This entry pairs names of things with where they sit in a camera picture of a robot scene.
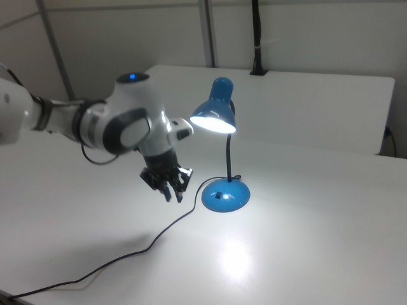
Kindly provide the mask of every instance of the power cord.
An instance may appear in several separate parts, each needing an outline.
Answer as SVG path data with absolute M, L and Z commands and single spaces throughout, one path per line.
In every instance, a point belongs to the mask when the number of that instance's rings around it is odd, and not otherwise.
M 89 276 L 93 275 L 94 273 L 98 272 L 99 270 L 108 267 L 109 265 L 113 264 L 114 262 L 120 261 L 120 260 L 122 260 L 122 259 L 126 259 L 127 257 L 130 257 L 130 256 L 135 256 L 135 255 L 137 255 L 137 254 L 142 254 L 142 253 L 147 252 L 148 250 L 151 249 L 151 247 L 155 244 L 155 242 L 162 236 L 162 234 L 164 234 L 164 233 L 165 233 L 168 229 L 170 229 L 174 224 L 176 224 L 176 223 L 179 222 L 181 219 L 185 218 L 186 216 L 188 216 L 189 214 L 191 214 L 191 213 L 195 210 L 195 207 L 197 206 L 198 193 L 199 193 L 199 191 L 201 190 L 201 188 L 204 186 L 205 183 L 207 183 L 208 181 L 214 180 L 214 179 L 224 179 L 224 178 L 225 178 L 225 177 L 212 177 L 212 178 L 209 178 L 209 179 L 206 179 L 205 181 L 203 181 L 203 182 L 199 185 L 199 187 L 198 187 L 198 189 L 197 189 L 197 192 L 195 193 L 195 200 L 194 200 L 193 208 L 192 208 L 189 212 L 187 212 L 187 213 L 185 213 L 184 215 L 182 215 L 182 216 L 180 216 L 179 218 L 177 218 L 177 219 L 176 219 L 175 221 L 173 221 L 169 226 L 167 226 L 163 231 L 161 231 L 160 234 L 158 234 L 158 235 L 156 236 L 156 238 L 154 238 L 154 240 L 151 242 L 150 246 L 148 246 L 148 247 L 145 248 L 144 250 L 132 252 L 132 253 L 129 253 L 129 254 L 120 256 L 120 257 L 118 257 L 118 258 L 116 258 L 116 259 L 113 259 L 113 260 L 111 260 L 111 261 L 105 263 L 104 265 L 101 265 L 100 267 L 96 268 L 96 269 L 93 270 L 92 272 L 89 272 L 87 275 L 81 277 L 81 278 L 78 279 L 78 280 L 65 281 L 65 282 L 63 282 L 63 283 L 54 284 L 54 285 L 51 285 L 51 286 L 48 286 L 48 287 L 44 287 L 44 288 L 41 288 L 41 289 L 37 289 L 37 290 L 30 291 L 30 292 L 26 292 L 26 293 L 24 293 L 24 294 L 12 295 L 12 296 L 9 297 L 8 299 L 13 300 L 13 299 L 17 299 L 17 298 L 19 298 L 19 297 L 26 297 L 26 296 L 28 296 L 28 295 L 37 294 L 37 293 L 39 293 L 39 292 L 43 292 L 43 291 L 49 290 L 49 289 L 51 289 L 51 288 L 55 288 L 55 287 L 59 287 L 59 286 L 64 286 L 64 285 L 69 285 L 69 284 L 76 284 L 76 283 L 79 283 L 79 282 L 83 281 L 85 278 L 88 278 Z M 240 179 L 240 178 L 241 178 L 240 175 L 236 175 L 236 176 L 233 177 L 233 179 L 237 179 L 237 180 Z
M 89 156 L 86 154 L 85 145 L 83 145 L 83 143 L 81 143 L 81 148 L 82 148 L 83 156 L 86 158 L 86 160 L 88 160 L 89 162 L 91 162 L 91 163 L 93 163 L 93 164 L 96 164 L 96 165 L 107 165 L 107 164 L 112 163 L 112 162 L 113 162 L 114 160 L 116 160 L 117 158 L 119 158 L 119 154 L 117 154 L 113 159 L 110 159 L 110 160 L 108 160 L 108 161 L 105 161 L 105 162 L 96 162 L 96 161 L 90 159 Z
M 4 65 L 4 64 L 2 64 L 1 62 L 0 62 L 0 67 L 2 67 L 4 70 L 6 70 L 7 72 L 8 72 L 8 74 L 10 74 L 10 76 L 15 80 L 15 82 L 17 83 L 17 84 L 19 84 L 21 87 L 24 87 L 24 85 L 22 84 L 22 82 L 18 79 L 18 77 L 14 74 L 14 72 L 9 68 L 9 67 L 7 67 L 6 65 Z M 31 94 L 30 93 L 30 95 L 31 95 L 31 98 L 32 98 L 32 100 L 33 101 L 35 101 L 35 103 L 41 103 L 41 101 L 39 100 L 39 98 L 37 98 L 37 97 L 35 97 L 33 94 Z

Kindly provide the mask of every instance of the white wall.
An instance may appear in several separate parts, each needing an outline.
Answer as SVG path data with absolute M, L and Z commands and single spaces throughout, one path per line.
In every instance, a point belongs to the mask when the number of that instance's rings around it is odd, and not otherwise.
M 407 158 L 406 2 L 266 4 L 260 15 L 266 69 L 395 78 L 389 125 Z M 249 1 L 214 1 L 213 24 L 218 66 L 251 69 Z
M 45 4 L 77 97 L 106 98 L 119 75 L 156 64 L 206 65 L 196 0 Z
M 0 62 L 35 95 L 67 98 L 35 0 L 0 0 Z M 11 80 L 0 69 L 0 77 Z

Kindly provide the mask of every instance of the blue desk lamp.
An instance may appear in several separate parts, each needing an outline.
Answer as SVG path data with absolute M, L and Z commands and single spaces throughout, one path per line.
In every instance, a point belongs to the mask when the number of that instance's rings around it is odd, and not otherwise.
M 202 192 L 203 204 L 215 212 L 232 212 L 243 207 L 250 198 L 247 185 L 232 178 L 230 139 L 236 131 L 235 106 L 231 101 L 233 83 L 228 78 L 215 79 L 209 99 L 192 114 L 191 122 L 213 132 L 227 133 L 226 167 L 228 177 L 210 183 Z

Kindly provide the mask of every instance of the robotic arm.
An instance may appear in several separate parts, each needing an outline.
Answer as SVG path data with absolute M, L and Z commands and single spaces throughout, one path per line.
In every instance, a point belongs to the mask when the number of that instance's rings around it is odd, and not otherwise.
M 0 78 L 0 145 L 16 142 L 24 128 L 58 132 L 115 155 L 140 151 L 147 165 L 141 178 L 167 201 L 167 183 L 181 202 L 193 173 L 181 168 L 174 149 L 193 129 L 182 118 L 168 119 L 147 74 L 120 76 L 106 100 L 69 103 L 33 98 L 24 87 Z

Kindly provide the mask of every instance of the white desk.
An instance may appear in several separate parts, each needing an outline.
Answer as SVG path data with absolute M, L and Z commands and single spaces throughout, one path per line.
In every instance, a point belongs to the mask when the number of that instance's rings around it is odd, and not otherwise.
M 75 280 L 143 249 L 223 175 L 224 137 L 177 147 L 195 172 L 181 204 L 138 177 L 132 153 L 95 166 L 60 135 L 31 133 L 0 149 L 0 289 L 19 294 Z M 199 202 L 153 249 L 94 281 L 24 298 L 33 304 L 404 304 L 405 160 L 232 139 L 232 174 L 248 204 Z
M 157 65 L 147 71 L 167 112 L 188 118 L 220 77 L 234 84 L 238 137 L 378 154 L 394 79 Z

